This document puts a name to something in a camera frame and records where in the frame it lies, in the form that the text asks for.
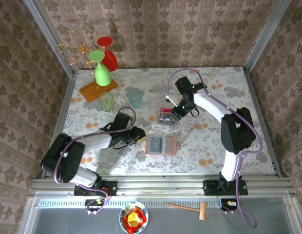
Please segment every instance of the wooden hammer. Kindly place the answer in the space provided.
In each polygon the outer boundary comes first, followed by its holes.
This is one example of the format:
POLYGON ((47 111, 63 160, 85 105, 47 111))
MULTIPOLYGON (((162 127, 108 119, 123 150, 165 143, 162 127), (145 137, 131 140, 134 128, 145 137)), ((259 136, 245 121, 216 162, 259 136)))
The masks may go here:
POLYGON ((170 203, 166 203, 167 206, 170 207, 175 207, 175 208, 179 208, 179 209, 183 209, 183 210, 187 210, 187 211, 196 211, 199 212, 199 220, 205 221, 205 217, 207 214, 207 203, 202 201, 200 202, 200 208, 192 208, 192 207, 188 207, 188 206, 179 206, 179 205, 175 205, 175 204, 170 204, 170 203))

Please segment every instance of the wallpaper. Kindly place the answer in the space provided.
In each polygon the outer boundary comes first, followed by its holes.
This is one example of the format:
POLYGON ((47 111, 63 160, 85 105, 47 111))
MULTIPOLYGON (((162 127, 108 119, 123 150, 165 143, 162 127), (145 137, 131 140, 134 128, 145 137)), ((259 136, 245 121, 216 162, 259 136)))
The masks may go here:
MULTIPOLYGON (((113 38, 120 68, 158 68, 244 66, 276 0, 36 2, 59 43, 78 45, 73 30, 88 43, 95 29, 113 38)), ((75 70, 87 69, 83 56, 75 58, 75 70)))
POLYGON ((251 77, 302 208, 302 0, 291 1, 251 77))
POLYGON ((27 7, 0 0, 0 234, 17 233, 67 82, 27 7))

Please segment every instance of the plate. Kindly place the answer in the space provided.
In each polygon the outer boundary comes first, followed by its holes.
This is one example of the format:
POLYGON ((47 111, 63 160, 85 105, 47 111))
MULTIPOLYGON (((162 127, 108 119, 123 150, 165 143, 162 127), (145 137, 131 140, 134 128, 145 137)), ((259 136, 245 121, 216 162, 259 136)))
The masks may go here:
POLYGON ((144 228, 146 227, 147 223, 148 223, 148 220, 149 220, 149 214, 148 214, 148 210, 147 208, 145 207, 144 204, 142 204, 141 202, 139 201, 131 201, 129 203, 127 203, 122 209, 121 209, 121 212, 120 212, 120 215, 119 215, 119 222, 120 222, 120 225, 121 225, 121 228, 123 229, 123 231, 125 231, 126 233, 128 233, 126 231, 126 229, 124 228, 123 226, 123 223, 122 223, 122 217, 128 215, 130 212, 133 211, 133 209, 135 209, 135 207, 139 207, 143 214, 146 216, 146 219, 147 219, 147 222, 145 222, 136 232, 135 234, 137 233, 141 233, 144 228))

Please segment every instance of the table surface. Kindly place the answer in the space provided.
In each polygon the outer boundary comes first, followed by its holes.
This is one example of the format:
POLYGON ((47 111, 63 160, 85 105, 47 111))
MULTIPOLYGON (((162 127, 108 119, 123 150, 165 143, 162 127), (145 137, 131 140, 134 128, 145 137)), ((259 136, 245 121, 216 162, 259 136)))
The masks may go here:
MULTIPOLYGON (((97 131, 114 120, 120 107, 129 106, 127 93, 132 89, 141 90, 142 107, 136 110, 136 125, 154 136, 177 136, 179 149, 176 156, 155 156, 145 154, 145 141, 120 150, 100 149, 84 155, 81 166, 99 174, 171 174, 202 173, 217 174, 223 167, 225 149, 221 144, 219 122, 208 112, 199 108, 197 118, 187 115, 177 126, 157 125, 160 107, 173 107, 165 102, 165 87, 171 74, 177 68, 119 69, 111 73, 118 84, 111 90, 115 109, 106 112, 95 100, 88 103, 79 89, 94 80, 90 71, 78 71, 75 89, 66 117, 63 132, 70 136, 80 136, 97 131)), ((245 158, 242 172, 275 174, 256 110, 241 67, 196 68, 203 76, 211 93, 223 102, 235 107, 247 107, 252 115, 254 126, 264 144, 263 151, 245 158)), ((170 92, 177 93, 174 83, 187 76, 192 83, 199 79, 193 71, 178 73, 170 84, 170 92)), ((253 142, 251 149, 259 147, 253 142)))

